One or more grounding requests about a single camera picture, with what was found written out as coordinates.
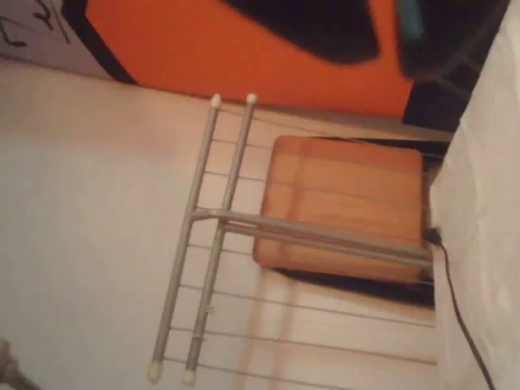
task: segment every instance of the drying rack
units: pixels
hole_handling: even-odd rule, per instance
[[[412,245],[403,245],[388,242],[387,240],[376,240],[356,234],[349,234],[336,230],[316,227],[311,223],[297,223],[284,219],[266,218],[253,214],[245,214],[231,210],[232,202],[236,191],[236,184],[239,179],[242,160],[247,145],[249,128],[254,113],[256,95],[250,94],[246,100],[245,113],[243,114],[240,133],[236,143],[235,152],[232,159],[231,170],[227,176],[222,205],[219,209],[207,209],[197,207],[199,194],[202,188],[203,176],[206,172],[206,164],[210,152],[211,142],[214,139],[215,125],[220,110],[220,96],[214,95],[210,101],[210,111],[206,123],[200,154],[197,160],[193,182],[188,195],[188,201],[184,212],[184,219],[180,231],[180,238],[175,252],[175,262],[171,271],[170,282],[167,290],[167,298],[164,304],[158,334],[155,341],[152,361],[149,365],[148,378],[152,384],[156,384],[163,373],[163,363],[165,360],[185,364],[182,383],[193,386],[196,383],[197,367],[205,367],[218,371],[232,372],[239,375],[249,375],[258,378],[272,379],[263,375],[255,375],[238,370],[229,370],[214,366],[199,364],[202,342],[206,334],[222,334],[231,337],[253,338],[252,336],[238,336],[223,332],[206,331],[208,315],[212,312],[211,298],[214,292],[215,280],[219,269],[220,255],[223,250],[223,241],[226,233],[236,233],[240,235],[265,238],[270,240],[284,241],[291,244],[326,249],[344,254],[354,254],[385,262],[397,262],[401,264],[413,265],[424,270],[431,270],[431,253],[428,249],[418,248]],[[213,244],[210,249],[210,259],[201,289],[201,299],[198,306],[197,317],[193,329],[180,329],[192,332],[191,344],[187,359],[180,360],[167,358],[165,356],[170,332],[179,330],[171,325],[176,300],[181,285],[181,276],[184,269],[187,250],[189,247],[189,237],[193,225],[197,221],[216,219],[217,227],[214,232]],[[334,386],[320,385],[319,383],[300,382],[291,379],[278,379],[290,384],[312,385],[317,388],[337,388]]]

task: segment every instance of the drying rack leg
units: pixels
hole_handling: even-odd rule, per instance
[[[201,192],[202,178],[210,152],[211,140],[215,132],[215,125],[220,108],[220,95],[216,94],[211,99],[210,113],[206,123],[206,130],[202,138],[201,152],[195,167],[195,174],[188,196],[188,204],[184,212],[184,220],[180,230],[179,243],[175,252],[175,261],[171,270],[170,283],[168,284],[168,291],[164,309],[162,310],[161,322],[159,324],[157,339],[155,340],[154,354],[148,369],[148,379],[152,384],[156,384],[163,373],[164,353],[168,342],[170,333],[171,319],[176,305],[177,294],[179,292],[180,278],[184,269],[184,261],[186,258],[186,251],[188,250],[189,236],[191,234],[193,219],[191,214],[197,207],[199,193]]]
[[[229,177],[227,178],[226,189],[222,200],[223,210],[230,210],[232,207],[236,182],[238,181],[238,175],[241,169],[242,159],[244,157],[245,145],[247,142],[247,136],[249,134],[249,128],[251,126],[251,119],[253,118],[254,103],[256,100],[256,95],[252,93],[250,93],[247,97],[247,107],[245,108],[245,113],[242,119],[240,134],[236,143],[235,154],[233,156],[232,166]],[[208,317],[208,309],[211,302],[211,295],[213,294],[215,287],[215,280],[217,277],[217,271],[219,269],[220,254],[222,251],[224,236],[226,234],[224,230],[224,224],[225,221],[218,221],[213,245],[211,247],[210,260],[208,262],[206,277],[204,279],[204,286],[202,288],[197,319],[193,329],[193,338],[189,346],[186,370],[183,375],[183,384],[186,385],[194,385],[196,381],[195,372],[197,370],[198,359],[201,353],[201,346],[204,339],[204,331],[206,329],[206,321]]]

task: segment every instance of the black cable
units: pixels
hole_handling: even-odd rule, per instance
[[[448,286],[449,291],[451,292],[452,296],[452,303],[453,303],[453,311],[455,311],[455,316],[457,317],[457,321],[459,326],[461,327],[462,333],[464,333],[464,337],[466,338],[466,341],[468,345],[470,346],[471,352],[473,353],[474,359],[479,365],[480,371],[482,372],[483,377],[486,379],[487,386],[489,387],[489,390],[496,390],[495,384],[493,383],[493,379],[491,375],[489,374],[489,370],[486,367],[486,363],[482,359],[482,356],[480,355],[479,349],[477,348],[473,338],[470,335],[470,331],[468,331],[468,328],[466,326],[466,323],[464,322],[464,319],[462,319],[461,311],[457,304],[457,299],[455,297],[455,290],[453,288],[453,282],[452,282],[452,276],[450,272],[450,263],[449,263],[449,256],[448,256],[448,250],[446,250],[446,247],[442,243],[442,238],[440,236],[439,230],[432,227],[427,229],[423,234],[424,240],[432,243],[435,246],[438,246],[442,249],[444,253],[444,261],[446,263],[446,279],[448,280]]]

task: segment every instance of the white fabric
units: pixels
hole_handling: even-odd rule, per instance
[[[462,316],[496,387],[520,388],[520,0],[513,0],[431,188]],[[441,387],[486,389],[435,256]]]

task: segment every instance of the wooden seat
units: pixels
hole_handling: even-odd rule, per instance
[[[274,144],[261,214],[421,246],[423,161],[412,149],[300,136]],[[420,269],[257,239],[267,267],[413,282]]]

